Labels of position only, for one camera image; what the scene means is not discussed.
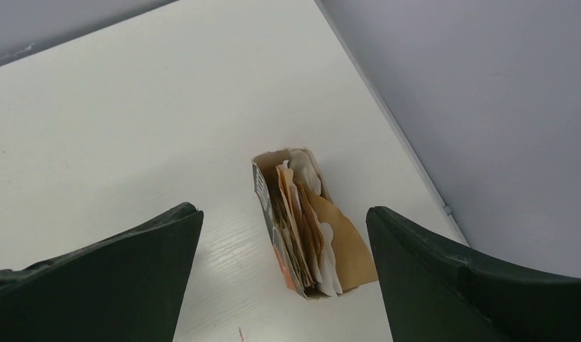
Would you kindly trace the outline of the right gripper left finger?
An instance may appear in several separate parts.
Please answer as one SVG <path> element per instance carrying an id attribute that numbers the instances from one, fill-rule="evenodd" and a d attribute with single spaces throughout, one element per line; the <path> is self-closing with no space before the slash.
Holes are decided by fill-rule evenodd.
<path id="1" fill-rule="evenodd" d="M 0 270 L 0 341 L 171 341 L 203 220 L 184 202 L 82 249 Z"/>

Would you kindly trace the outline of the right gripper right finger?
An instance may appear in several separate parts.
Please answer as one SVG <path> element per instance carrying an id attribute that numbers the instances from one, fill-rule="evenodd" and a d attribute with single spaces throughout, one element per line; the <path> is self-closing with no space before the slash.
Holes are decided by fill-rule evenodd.
<path id="1" fill-rule="evenodd" d="M 497 259 L 388 207 L 366 224 L 394 341 L 581 341 L 581 279 Z"/>

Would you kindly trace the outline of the orange coffee filter box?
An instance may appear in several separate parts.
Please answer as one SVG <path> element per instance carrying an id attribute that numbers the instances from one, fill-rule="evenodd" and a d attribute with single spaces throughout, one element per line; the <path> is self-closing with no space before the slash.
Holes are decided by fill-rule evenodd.
<path id="1" fill-rule="evenodd" d="M 352 291 L 340 286 L 332 228 L 318 222 L 305 195 L 312 190 L 333 203 L 313 153 L 305 148 L 265 152 L 251 163 L 254 191 L 288 289 L 304 299 Z"/>

